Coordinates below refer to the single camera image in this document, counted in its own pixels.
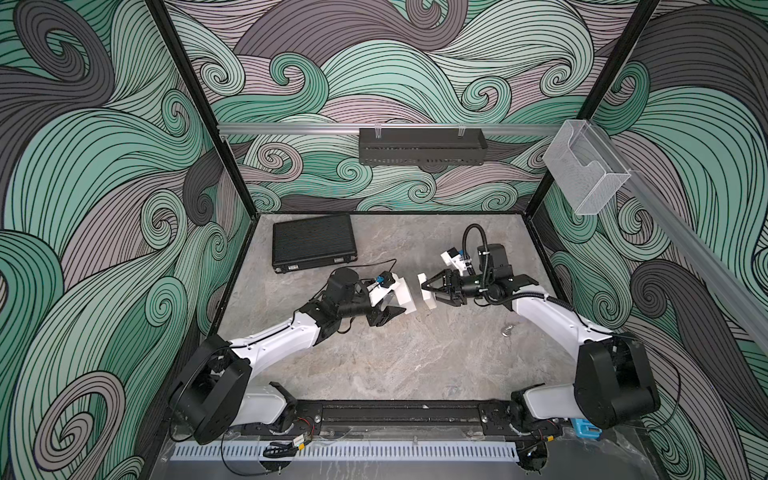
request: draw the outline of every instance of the black frame post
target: black frame post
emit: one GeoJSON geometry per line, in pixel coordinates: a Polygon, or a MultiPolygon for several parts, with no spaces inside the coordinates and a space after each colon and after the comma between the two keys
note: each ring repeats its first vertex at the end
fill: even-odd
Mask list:
{"type": "Polygon", "coordinates": [[[256,210],[256,205],[253,203],[253,200],[248,193],[248,187],[245,184],[245,180],[243,180],[243,177],[240,175],[240,169],[237,167],[237,162],[232,155],[232,151],[219,135],[219,122],[216,119],[214,110],[210,107],[208,100],[205,98],[205,93],[203,92],[203,86],[200,85],[200,80],[198,80],[197,76],[194,74],[192,62],[187,56],[187,51],[184,50],[181,38],[176,31],[176,27],[174,27],[173,21],[170,19],[170,14],[165,7],[165,3],[163,0],[145,1],[147,3],[147,8],[149,8],[149,12],[152,14],[154,23],[157,26],[157,30],[160,31],[160,35],[165,41],[165,46],[168,48],[170,56],[173,58],[176,68],[181,75],[181,80],[187,87],[190,97],[192,97],[192,103],[197,109],[200,118],[203,119],[203,125],[206,130],[208,130],[208,134],[214,141],[214,148],[219,154],[219,158],[224,163],[224,167],[227,169],[230,179],[232,180],[237,193],[240,195],[240,199],[245,205],[245,210],[248,212],[248,216],[252,221],[257,219],[259,214],[256,210]]]}

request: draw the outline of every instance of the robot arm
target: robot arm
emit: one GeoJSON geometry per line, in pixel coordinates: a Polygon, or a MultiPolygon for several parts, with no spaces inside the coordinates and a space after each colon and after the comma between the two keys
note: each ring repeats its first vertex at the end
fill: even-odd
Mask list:
{"type": "Polygon", "coordinates": [[[383,326],[415,310],[405,280],[396,274],[382,272],[376,282],[363,285],[354,270],[341,268],[331,274],[321,297],[304,304],[293,318],[230,344],[249,363],[252,379],[275,362],[327,339],[339,331],[344,318],[364,315],[370,326],[383,326]]]}
{"type": "Polygon", "coordinates": [[[170,404],[201,445],[230,425],[263,423],[282,432],[293,421],[295,400],[279,383],[257,385],[251,382],[254,377],[326,340],[339,331],[342,319],[365,316],[370,326],[383,326],[415,310],[405,280],[396,274],[385,271],[375,280],[363,281],[354,270],[339,268],[331,273],[327,288],[292,318],[230,342],[209,336],[177,377],[170,404]]]}
{"type": "MultiPolygon", "coordinates": [[[[473,227],[481,231],[485,242],[482,228],[469,228],[473,227]]],[[[419,275],[422,297],[430,309],[437,307],[436,302],[461,306],[469,297],[481,297],[532,321],[576,360],[573,383],[534,386],[512,394],[512,403],[518,409],[515,428],[530,431],[538,419],[576,418],[606,429],[658,410],[656,383],[639,339],[630,334],[615,335],[550,296],[531,277],[514,275],[500,244],[478,248],[480,274],[474,274],[470,266],[461,268],[468,259],[456,258],[452,253],[456,249],[441,257],[457,270],[448,268],[428,279],[424,273],[419,275]]]]}

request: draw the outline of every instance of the swirly wallpaper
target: swirly wallpaper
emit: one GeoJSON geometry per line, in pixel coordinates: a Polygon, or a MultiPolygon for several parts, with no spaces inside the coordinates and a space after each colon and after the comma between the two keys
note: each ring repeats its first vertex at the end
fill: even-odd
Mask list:
{"type": "MultiPolygon", "coordinates": [[[[665,2],[661,12],[697,0],[665,2]]],[[[560,124],[625,0],[167,0],[219,122],[560,124]]],[[[551,139],[490,137],[477,167],[362,167],[357,138],[230,137],[262,211],[522,211],[551,139]]]]}
{"type": "Polygon", "coordinates": [[[0,4],[0,470],[136,478],[250,221],[144,0],[0,4]]]}
{"type": "MultiPolygon", "coordinates": [[[[768,309],[768,5],[713,3],[652,19],[594,120],[768,309]]],[[[680,409],[650,433],[670,477],[765,479],[768,359],[717,286],[630,191],[578,217],[553,187],[535,225],[581,313],[636,333],[680,369],[680,409]]],[[[677,394],[672,368],[650,357],[663,405],[646,426],[671,414],[677,394]]]]}

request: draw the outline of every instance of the clear plastic box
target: clear plastic box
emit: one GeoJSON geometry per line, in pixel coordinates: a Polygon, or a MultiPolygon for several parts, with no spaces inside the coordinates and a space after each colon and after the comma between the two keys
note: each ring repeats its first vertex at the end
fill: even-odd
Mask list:
{"type": "Polygon", "coordinates": [[[611,139],[586,120],[566,120],[544,154],[577,215],[597,215],[630,177],[611,139]]]}

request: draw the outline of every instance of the marble floor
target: marble floor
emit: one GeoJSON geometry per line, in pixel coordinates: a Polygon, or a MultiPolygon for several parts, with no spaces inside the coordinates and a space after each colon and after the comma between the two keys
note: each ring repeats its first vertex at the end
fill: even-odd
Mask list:
{"type": "MultiPolygon", "coordinates": [[[[240,271],[219,335],[237,338],[290,318],[326,282],[333,266],[276,274],[272,225],[307,215],[263,215],[240,271]]],[[[405,277],[417,311],[384,327],[357,319],[346,335],[335,334],[265,370],[257,380],[277,381],[300,399],[507,399],[535,383],[572,382],[575,363],[537,326],[502,306],[470,302],[429,310],[418,273],[431,276],[445,265],[440,253],[461,248],[462,233],[480,223],[489,243],[505,245],[515,273],[551,287],[519,215],[353,214],[357,263],[397,258],[393,272],[405,277]],[[502,328],[515,324],[510,337],[502,328]]],[[[468,249],[476,251],[476,232],[468,249]]],[[[383,268],[357,269],[371,277],[383,268]]],[[[347,320],[342,328],[348,325],[347,320]]]]}

